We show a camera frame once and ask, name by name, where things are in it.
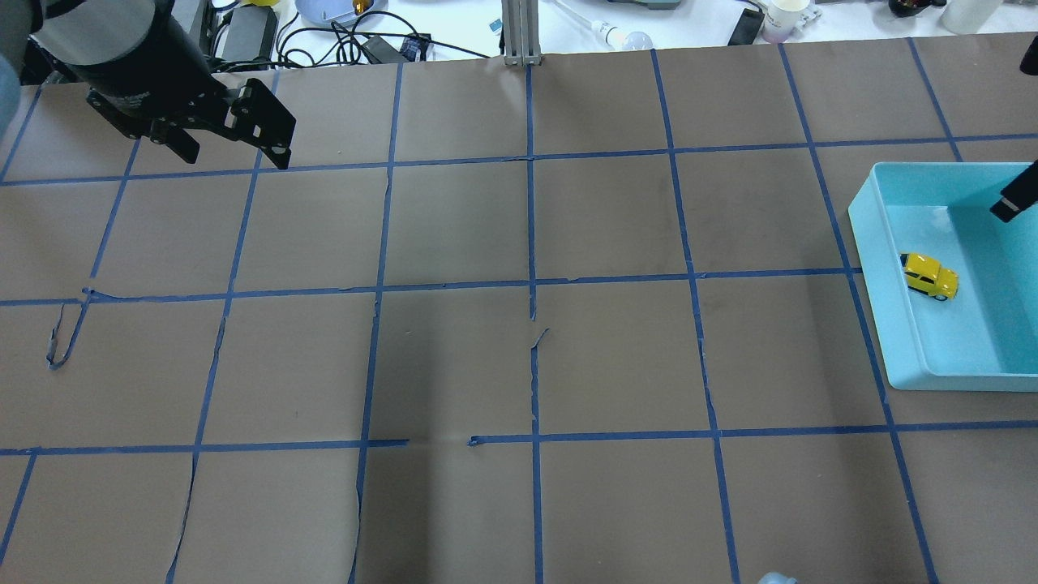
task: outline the metal post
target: metal post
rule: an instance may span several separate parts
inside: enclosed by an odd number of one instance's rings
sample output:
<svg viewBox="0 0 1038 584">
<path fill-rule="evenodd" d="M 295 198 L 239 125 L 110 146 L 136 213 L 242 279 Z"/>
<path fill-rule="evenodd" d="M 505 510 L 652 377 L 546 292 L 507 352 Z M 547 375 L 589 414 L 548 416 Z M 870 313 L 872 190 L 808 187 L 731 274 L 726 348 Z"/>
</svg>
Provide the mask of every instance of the metal post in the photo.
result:
<svg viewBox="0 0 1038 584">
<path fill-rule="evenodd" d="M 538 0 L 501 0 L 504 25 L 504 62 L 541 64 L 541 40 L 537 30 Z"/>
</svg>

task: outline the blue grid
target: blue grid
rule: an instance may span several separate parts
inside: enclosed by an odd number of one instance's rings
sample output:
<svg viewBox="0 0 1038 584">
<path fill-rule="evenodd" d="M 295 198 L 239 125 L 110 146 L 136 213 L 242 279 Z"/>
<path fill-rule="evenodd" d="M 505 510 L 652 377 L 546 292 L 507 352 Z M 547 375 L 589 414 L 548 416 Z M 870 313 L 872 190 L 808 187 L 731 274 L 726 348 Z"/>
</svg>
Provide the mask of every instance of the blue grid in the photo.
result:
<svg viewBox="0 0 1038 584">
<path fill-rule="evenodd" d="M 394 291 L 418 290 L 418 289 L 527 286 L 529 288 L 530 317 L 531 319 L 534 319 L 536 318 L 537 315 L 537 287 L 539 285 L 592 284 L 592 283 L 620 282 L 620 281 L 686 280 L 689 285 L 690 302 L 693 315 L 693 323 L 691 325 L 694 327 L 696 333 L 696 345 L 698 345 L 696 350 L 699 352 L 699 360 L 700 360 L 701 370 L 703 373 L 704 398 L 706 400 L 708 419 L 710 423 L 709 429 L 665 430 L 665 432 L 649 430 L 649 432 L 617 432 L 617 433 L 571 433 L 571 434 L 542 435 L 540 433 L 540 420 L 539 420 L 540 406 L 539 406 L 539 391 L 538 391 L 539 390 L 538 344 L 540 343 L 541 339 L 538 339 L 538 342 L 535 343 L 535 345 L 530 349 L 530 373 L 531 373 L 530 390 L 531 390 L 531 411 L 534 415 L 530 434 L 511 435 L 511 436 L 474 436 L 469 441 L 469 446 L 494 445 L 494 444 L 527 444 L 527 443 L 531 445 L 534 526 L 535 526 L 534 539 L 535 539 L 535 558 L 536 558 L 535 573 L 538 584 L 543 583 L 545 580 L 544 559 L 543 559 L 542 517 L 541 517 L 541 480 L 540 480 L 541 478 L 540 445 L 543 443 L 588 442 L 588 441 L 593 441 L 593 442 L 638 441 L 638 440 L 710 440 L 713 443 L 714 447 L 715 472 L 717 474 L 719 504 L 725 525 L 726 541 L 729 554 L 729 563 L 732 574 L 732 580 L 735 583 L 739 583 L 741 580 L 739 576 L 739 563 L 738 563 L 738 554 L 736 548 L 736 538 L 731 519 L 731 503 L 728 497 L 727 481 L 725 477 L 722 439 L 754 438 L 754 437 L 759 438 L 759 437 L 881 435 L 881 434 L 886 434 L 890 436 L 892 448 L 897 461 L 902 484 L 905 491 L 905 496 L 908 502 L 909 512 L 911 513 L 913 527 L 916 529 L 920 551 L 927 571 L 927 576 L 931 583 L 936 583 L 938 581 L 936 569 L 933 565 L 933 560 L 929 551 L 929 547 L 927 545 L 926 532 L 922 523 L 922 519 L 920 518 L 919 510 L 916 505 L 914 495 L 911 488 L 911 480 L 901 449 L 899 435 L 903 433 L 922 433 L 922 432 L 1038 428 L 1038 420 L 940 422 L 940 423 L 923 423 L 923 424 L 898 424 L 895 422 L 891 408 L 887 405 L 886 390 L 884 384 L 882 383 L 879 362 L 875 354 L 871 335 L 869 333 L 868 319 L 863 307 L 861 294 L 853 277 L 854 274 L 861 273 L 862 270 L 861 268 L 853 268 L 850 265 L 847 250 L 844 245 L 843 235 L 841 233 L 841 229 L 837 221 L 836 211 L 832 201 L 829 197 L 827 186 L 825 184 L 825 177 L 822 172 L 817 150 L 819 148 L 841 147 L 841 146 L 948 143 L 952 148 L 952 151 L 955 155 L 956 160 L 961 161 L 962 157 L 958 150 L 957 142 L 1035 139 L 1038 138 L 1038 133 L 954 136 L 940 108 L 940 104 L 937 100 L 935 91 L 933 90 L 933 86 L 926 73 L 925 66 L 919 55 L 919 51 L 916 48 L 914 41 L 911 38 L 908 38 L 906 39 L 906 43 L 908 44 L 908 48 L 912 55 L 914 63 L 919 69 L 921 78 L 932 101 L 932 105 L 937 113 L 938 119 L 940 120 L 941 127 L 945 132 L 945 136 L 927 137 L 927 138 L 906 138 L 906 139 L 845 140 L 845 141 L 819 141 L 819 142 L 814 141 L 812 139 L 811 129 L 808 122 L 807 114 L 804 112 L 802 103 L 800 102 L 799 92 L 796 86 L 796 80 L 794 78 L 792 67 L 790 66 L 789 58 L 786 54 L 785 48 L 778 46 L 777 50 L 780 52 L 780 56 L 782 58 L 782 62 L 786 72 L 790 89 L 793 94 L 793 99 L 797 109 L 797 114 L 800 118 L 800 122 L 804 132 L 805 140 L 803 142 L 676 147 L 674 144 L 670 113 L 667 110 L 666 92 L 664 88 L 662 75 L 659 68 L 657 54 L 656 51 L 651 51 L 650 55 L 652 58 L 653 69 L 659 95 L 660 108 L 664 121 L 664 128 L 666 131 L 666 143 L 667 143 L 666 148 L 608 150 L 608 151 L 595 151 L 595 152 L 535 154 L 532 74 L 531 69 L 527 67 L 525 72 L 527 146 L 524 156 L 456 158 L 456 159 L 419 160 L 419 161 L 406 161 L 406 162 L 395 161 L 394 156 L 395 156 L 397 126 L 398 126 L 400 100 L 401 100 L 401 86 L 403 83 L 403 73 L 404 73 L 403 65 L 398 65 L 397 81 L 395 81 L 394 96 L 393 96 L 393 110 L 392 110 L 392 121 L 390 130 L 389 151 L 386 162 L 296 166 L 286 170 L 278 170 L 276 168 L 262 167 L 261 166 L 262 158 L 261 155 L 257 152 L 252 168 L 131 174 L 131 169 L 139 147 L 139 142 L 138 142 L 134 144 L 134 147 L 130 155 L 130 159 L 127 162 L 126 170 L 121 175 L 88 176 L 88 177 L 77 177 L 77 178 L 5 180 L 7 171 L 11 165 L 12 160 L 15 159 L 15 155 L 18 150 L 18 147 L 22 141 L 22 138 L 26 132 L 26 129 L 29 124 L 30 119 L 32 118 L 32 114 L 40 98 L 42 90 L 37 89 L 33 94 L 26 116 L 23 119 L 21 127 L 19 128 L 18 134 L 11 146 L 11 150 L 8 154 L 6 160 L 4 161 L 2 170 L 0 170 L 0 186 L 29 186 L 29 185 L 75 184 L 75 183 L 93 183 L 93 182 L 119 183 L 118 192 L 113 202 L 112 210 L 105 227 L 105 232 L 98 249 L 95 260 L 90 271 L 90 277 L 95 276 L 100 268 L 104 255 L 104 250 L 107 245 L 109 234 L 112 228 L 112 224 L 118 212 L 119 202 L 121 200 L 127 184 L 130 180 L 147 180 L 147 179 L 159 179 L 159 178 L 208 176 L 208 175 L 250 174 L 250 183 L 249 183 L 248 196 L 243 211 L 242 223 L 239 230 L 239 237 L 236 245 L 230 275 L 228 278 L 227 289 L 226 294 L 224 295 L 119 298 L 119 297 L 104 295 L 103 291 L 99 291 L 95 289 L 85 288 L 84 289 L 85 298 L 82 300 L 26 299 L 26 300 L 15 300 L 15 301 L 0 301 L 0 308 L 19 307 L 19 306 L 79 305 L 81 307 L 81 312 L 77 321 L 77 326 L 70 340 L 66 357 L 71 357 L 72 350 L 75 346 L 76 338 L 78 337 L 79 329 L 82 326 L 83 319 L 85 318 L 87 309 L 90 304 L 191 303 L 191 302 L 218 301 L 218 300 L 224 302 L 223 314 L 220 323 L 219 332 L 217 334 L 217 338 L 215 341 L 213 361 L 211 364 L 209 378 L 207 381 L 202 409 L 199 414 L 198 427 L 196 432 L 195 441 L 193 444 L 109 446 L 109 447 L 104 447 L 104 446 L 46 447 L 46 448 L 33 447 L 24 449 L 0 449 L 0 456 L 27 457 L 27 465 L 24 475 L 22 477 L 20 489 L 15 504 L 12 506 L 12 510 L 10 513 L 10 518 L 7 522 L 6 529 L 4 530 L 3 539 L 2 541 L 0 541 L 0 563 L 3 562 L 3 558 L 6 553 L 8 544 L 15 531 L 19 511 L 22 507 L 26 491 L 30 486 L 33 468 L 39 456 L 65 456 L 65 455 L 84 455 L 84 454 L 191 453 L 192 479 L 191 479 L 191 488 L 189 488 L 190 490 L 193 489 L 194 474 L 197 469 L 198 457 L 203 452 L 357 449 L 359 456 L 358 456 L 358 467 L 357 467 L 356 489 L 357 489 L 358 512 L 359 512 L 359 510 L 362 508 L 362 505 L 359 504 L 362 502 L 363 499 L 367 450 L 370 448 L 399 448 L 399 447 L 406 447 L 407 445 L 407 440 L 370 439 L 371 409 L 372 409 L 374 385 L 375 385 L 375 371 L 376 371 L 375 365 L 376 365 L 377 350 L 378 350 L 379 325 L 381 317 L 382 298 L 383 295 L 385 294 L 394 294 Z M 274 80 L 275 90 L 276 86 L 277 86 L 277 77 L 275 76 Z M 706 152 L 706 151 L 785 149 L 785 148 L 805 148 L 811 155 L 815 172 L 817 174 L 819 187 L 821 189 L 822 197 L 824 199 L 824 203 L 826 206 L 826 212 L 828 214 L 829 221 L 831 224 L 832 233 L 834 237 L 836 238 L 836 242 L 840 251 L 842 265 L 839 267 L 829 267 L 829 268 L 808 268 L 808 269 L 790 269 L 790 270 L 747 270 L 747 271 L 727 271 L 727 272 L 695 271 L 693 267 L 690 246 L 688 243 L 688 232 L 683 212 L 681 184 L 677 170 L 677 155 Z M 623 275 L 623 276 L 592 276 L 592 277 L 580 277 L 580 278 L 537 277 L 536 255 L 535 255 L 536 189 L 534 184 L 534 166 L 536 161 L 554 160 L 554 159 L 577 159 L 577 158 L 651 156 L 651 155 L 664 155 L 664 154 L 667 155 L 671 164 L 675 204 L 679 218 L 679 228 L 681 234 L 682 249 L 684 252 L 685 262 L 687 267 L 687 270 L 685 272 Z M 529 275 L 527 279 L 459 281 L 459 282 L 448 282 L 448 283 L 417 283 L 417 284 L 400 284 L 400 285 L 389 285 L 384 283 L 386 242 L 388 238 L 388 226 L 389 226 L 390 208 L 391 208 L 392 173 L 393 173 L 393 168 L 395 166 L 425 166 L 425 165 L 440 165 L 440 164 L 484 164 L 484 163 L 497 163 L 497 162 L 510 162 L 510 161 L 527 162 L 527 212 L 529 221 L 528 222 Z M 306 171 L 349 169 L 349 168 L 385 168 L 387 173 L 388 180 L 384 199 L 383 223 L 381 231 L 379 271 L 378 271 L 377 283 L 375 285 L 370 285 L 370 286 L 355 286 L 355 287 L 345 287 L 345 288 L 322 287 L 322 288 L 247 289 L 247 290 L 236 289 L 235 278 L 237 275 L 238 266 L 241 258 L 242 246 L 244 243 L 245 233 L 248 226 L 249 211 L 251 207 L 251 202 L 258 175 L 269 172 L 306 172 Z M 885 423 L 881 425 L 862 425 L 862 426 L 815 426 L 815 427 L 773 427 L 773 428 L 719 427 L 717 422 L 717 416 L 714 411 L 712 400 L 710 397 L 708 367 L 703 352 L 704 330 L 703 330 L 702 315 L 699 306 L 699 294 L 698 294 L 698 283 L 696 283 L 698 280 L 708 279 L 708 278 L 729 278 L 729 277 L 783 277 L 783 276 L 803 276 L 803 275 L 827 275 L 827 274 L 828 275 L 843 274 L 847 278 L 848 287 L 853 300 L 855 312 L 857 314 L 858 323 L 862 330 L 863 342 L 865 343 L 866 351 L 869 356 L 869 361 L 872 368 L 874 381 L 876 384 L 877 394 L 879 396 L 880 405 L 882 407 Z M 357 441 L 321 441 L 321 442 L 297 442 L 297 443 L 203 444 L 202 439 L 204 436 L 208 410 L 212 397 L 216 371 L 219 365 L 220 347 L 222 345 L 226 319 L 229 316 L 233 302 L 237 299 L 248 299 L 248 298 L 353 295 L 353 294 L 374 294 L 376 297 L 375 312 L 373 317 L 372 335 L 371 335 L 370 356 L 367 364 L 367 380 L 365 386 L 361 439 Z M 185 512 L 184 521 L 185 523 L 187 521 L 187 511 Z M 358 537 L 357 537 L 358 547 L 360 540 L 359 535 L 360 534 L 358 532 Z M 357 562 L 357 557 L 355 554 L 353 569 L 351 571 L 349 578 L 349 582 L 351 584 L 355 581 L 356 578 L 356 562 Z M 176 559 L 174 557 L 173 563 L 170 565 L 169 573 L 167 574 L 167 582 L 172 582 L 175 575 L 175 565 L 176 565 Z"/>
</svg>

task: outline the rectangular container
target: rectangular container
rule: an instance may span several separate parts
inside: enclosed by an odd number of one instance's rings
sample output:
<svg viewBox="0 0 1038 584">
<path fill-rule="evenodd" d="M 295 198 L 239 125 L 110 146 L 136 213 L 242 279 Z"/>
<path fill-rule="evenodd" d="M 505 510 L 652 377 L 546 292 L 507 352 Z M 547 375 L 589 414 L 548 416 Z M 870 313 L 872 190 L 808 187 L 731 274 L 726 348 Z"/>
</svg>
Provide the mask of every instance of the rectangular container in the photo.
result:
<svg viewBox="0 0 1038 584">
<path fill-rule="evenodd" d="M 893 387 L 1038 392 L 1038 207 L 1009 223 L 988 211 L 1027 167 L 873 166 L 850 220 Z M 956 298 L 908 289 L 903 251 L 957 271 Z"/>
</svg>

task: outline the white cup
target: white cup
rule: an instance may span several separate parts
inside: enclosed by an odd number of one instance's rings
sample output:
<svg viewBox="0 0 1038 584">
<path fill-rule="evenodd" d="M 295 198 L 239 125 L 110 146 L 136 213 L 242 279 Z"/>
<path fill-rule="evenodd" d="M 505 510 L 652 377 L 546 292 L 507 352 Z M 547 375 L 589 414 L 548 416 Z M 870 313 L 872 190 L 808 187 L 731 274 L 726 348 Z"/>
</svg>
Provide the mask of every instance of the white cup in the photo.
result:
<svg viewBox="0 0 1038 584">
<path fill-rule="evenodd" d="M 811 0 L 768 0 L 761 36 L 768 43 L 785 43 Z"/>
</svg>

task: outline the toy car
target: toy car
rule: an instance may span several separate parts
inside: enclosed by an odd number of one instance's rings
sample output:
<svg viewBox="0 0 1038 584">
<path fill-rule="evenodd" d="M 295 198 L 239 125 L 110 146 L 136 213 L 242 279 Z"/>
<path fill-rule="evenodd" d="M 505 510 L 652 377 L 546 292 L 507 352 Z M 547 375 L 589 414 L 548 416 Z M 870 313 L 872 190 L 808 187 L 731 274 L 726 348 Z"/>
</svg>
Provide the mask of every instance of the toy car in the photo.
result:
<svg viewBox="0 0 1038 584">
<path fill-rule="evenodd" d="M 922 253 L 901 253 L 901 267 L 909 289 L 935 301 L 954 299 L 959 290 L 959 274 L 940 265 L 940 261 Z"/>
</svg>

